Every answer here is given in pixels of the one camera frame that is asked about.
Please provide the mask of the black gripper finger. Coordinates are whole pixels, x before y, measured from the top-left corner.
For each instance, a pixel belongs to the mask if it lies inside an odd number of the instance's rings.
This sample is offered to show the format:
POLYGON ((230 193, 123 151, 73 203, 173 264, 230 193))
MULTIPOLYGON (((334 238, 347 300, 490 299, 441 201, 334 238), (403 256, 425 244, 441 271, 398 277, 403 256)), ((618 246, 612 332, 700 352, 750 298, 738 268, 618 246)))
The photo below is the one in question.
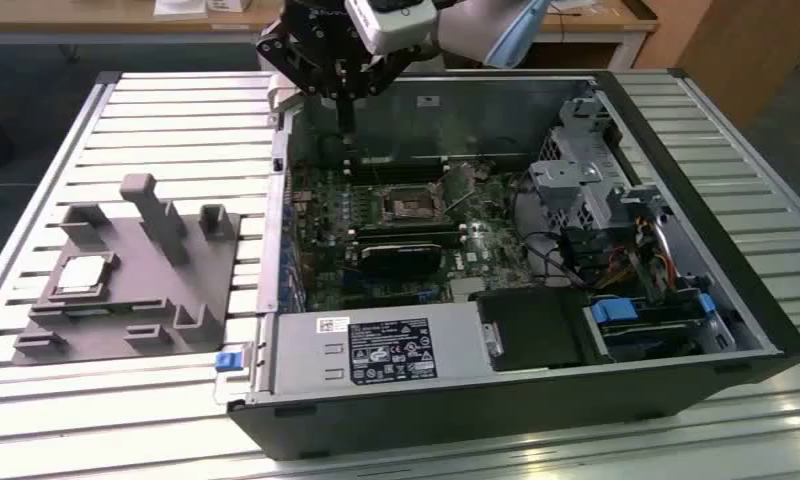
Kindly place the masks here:
POLYGON ((379 94, 405 68, 417 60, 422 45, 411 45, 386 55, 374 55, 362 44, 349 44, 345 52, 345 144, 355 133, 354 101, 379 94))
POLYGON ((306 95, 318 95, 334 104, 337 128, 342 142, 347 145, 349 97, 342 90, 334 65, 313 58, 313 52, 294 40, 282 23, 271 23, 262 30, 255 51, 261 59, 306 95))

